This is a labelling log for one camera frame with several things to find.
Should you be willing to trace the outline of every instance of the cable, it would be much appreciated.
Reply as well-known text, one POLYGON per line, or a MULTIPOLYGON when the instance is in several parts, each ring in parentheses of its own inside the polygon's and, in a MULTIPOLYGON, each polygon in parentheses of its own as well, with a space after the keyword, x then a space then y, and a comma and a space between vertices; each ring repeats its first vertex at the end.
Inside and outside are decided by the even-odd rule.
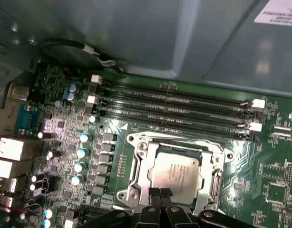
POLYGON ((27 206, 24 207, 24 209, 27 209, 28 211, 32 212, 35 215, 42 215, 42 213, 43 213, 43 207, 38 203, 33 203, 33 204, 30 204, 30 205, 27 205, 27 206), (35 205, 38 206, 41 209, 41 212, 35 212, 35 211, 30 209, 31 206, 35 206, 35 205))
POLYGON ((47 40, 39 45, 40 54, 44 58, 46 58, 50 61, 59 62, 57 59, 53 58, 52 56, 47 55, 44 52, 44 49, 46 49, 48 47, 52 47, 52 46, 68 46, 68 47, 74 47, 74 48, 81 49, 81 50, 83 50, 91 55, 95 55, 97 60, 100 62, 100 64, 102 66, 111 67, 118 74, 124 72, 123 69, 121 69, 120 67, 117 67, 116 61, 112 60, 110 57, 95 51, 93 47, 91 47, 87 44, 83 44, 83 43, 80 43, 80 42, 77 42, 74 40, 69 40, 69 39, 50 39, 50 40, 47 40))

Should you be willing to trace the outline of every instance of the metal panel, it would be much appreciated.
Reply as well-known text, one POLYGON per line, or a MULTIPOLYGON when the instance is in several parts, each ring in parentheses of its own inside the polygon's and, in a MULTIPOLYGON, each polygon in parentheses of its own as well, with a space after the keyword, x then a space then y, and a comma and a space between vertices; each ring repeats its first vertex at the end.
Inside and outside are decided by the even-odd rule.
POLYGON ((34 72, 37 65, 36 48, 28 35, 18 31, 17 21, 0 9, 0 88, 23 71, 34 72))
MULTIPOLYGON (((196 83, 254 0, 0 0, 40 41, 70 38, 117 57, 132 74, 196 83)), ((54 48, 64 63, 95 58, 54 48)))
POLYGON ((205 77, 215 86, 292 97, 292 27, 254 23, 251 12, 205 77))

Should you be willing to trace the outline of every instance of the green circuit board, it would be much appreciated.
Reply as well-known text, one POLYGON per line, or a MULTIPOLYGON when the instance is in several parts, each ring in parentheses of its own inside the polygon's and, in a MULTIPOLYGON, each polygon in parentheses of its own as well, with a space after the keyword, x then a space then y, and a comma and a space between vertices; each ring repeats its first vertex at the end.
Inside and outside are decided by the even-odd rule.
MULTIPOLYGON (((48 66, 38 72, 38 78, 43 78, 43 85, 38 90, 42 92, 44 102, 31 103, 31 106, 37 107, 39 111, 35 132, 44 130, 57 133, 54 140, 45 141, 42 156, 36 159, 33 165, 32 173, 47 171, 60 177, 57 189, 46 196, 46 207, 64 205, 68 209, 77 209, 82 204, 104 210, 112 210, 115 206, 122 207, 122 203, 116 199, 116 192, 128 186, 131 161, 134 156, 134 148, 126 142, 126 136, 142 131, 164 131, 181 136, 206 138, 221 143, 235 152, 235 160, 227 164, 224 170, 219 206, 222 212, 257 227, 292 227, 292 221, 287 217, 288 213, 292 213, 292 121, 289 120, 292 99, 148 77, 120 76, 109 71, 96 73, 117 84, 153 88, 172 87, 178 92, 238 101, 265 100, 265 108, 260 120, 263 123, 260 141, 229 139, 224 138, 223 134, 205 137, 196 132, 184 131, 182 128, 172 129, 137 123, 134 120, 126 121, 101 116, 97 117, 96 123, 90 123, 85 113, 90 73, 80 71, 78 76, 65 75, 61 68, 48 66), (80 87, 78 100, 75 103, 65 101, 69 83, 75 83, 80 87), (60 108, 55 107, 57 100, 62 102, 60 108), (50 120, 44 118, 48 113, 52 114, 50 120), (81 143, 79 137, 82 133, 91 134, 93 140, 89 143, 81 143), (104 195, 97 195, 93 192, 100 153, 100 147, 97 145, 102 143, 100 136, 104 133, 114 133, 117 139, 112 142, 115 144, 115 149, 107 191, 104 195), (76 150, 81 147, 89 148, 91 153, 80 160, 76 156, 76 150), (63 151, 63 155, 58 159, 47 161, 47 151, 52 148, 63 151), (87 170, 83 173, 85 181, 79 186, 73 186, 71 185, 71 178, 75 175, 73 166, 79 161, 88 164, 87 170), (69 199, 64 197, 65 191, 71 192, 69 199)), ((40 227, 43 219, 43 216, 32 216, 26 223, 29 227, 40 227)), ((58 212, 56 224, 62 226, 64 220, 65 213, 58 212)))

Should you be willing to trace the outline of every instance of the white sticker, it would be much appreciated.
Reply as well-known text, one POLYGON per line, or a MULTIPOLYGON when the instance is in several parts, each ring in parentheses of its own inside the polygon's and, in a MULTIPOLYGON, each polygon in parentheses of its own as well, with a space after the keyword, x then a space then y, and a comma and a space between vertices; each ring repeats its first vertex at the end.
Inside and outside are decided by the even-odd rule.
POLYGON ((292 26, 292 0, 270 0, 254 22, 292 26))

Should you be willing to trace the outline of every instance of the cpu socket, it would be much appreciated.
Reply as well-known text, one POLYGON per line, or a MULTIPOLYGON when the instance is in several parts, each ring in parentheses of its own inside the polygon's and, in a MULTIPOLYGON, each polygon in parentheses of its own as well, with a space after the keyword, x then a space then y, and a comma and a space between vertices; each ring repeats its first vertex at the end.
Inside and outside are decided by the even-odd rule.
POLYGON ((170 188, 175 205, 218 210, 224 164, 234 152, 209 140, 165 133, 140 132, 127 136, 134 147, 129 186, 117 199, 130 208, 149 205, 149 188, 170 188))

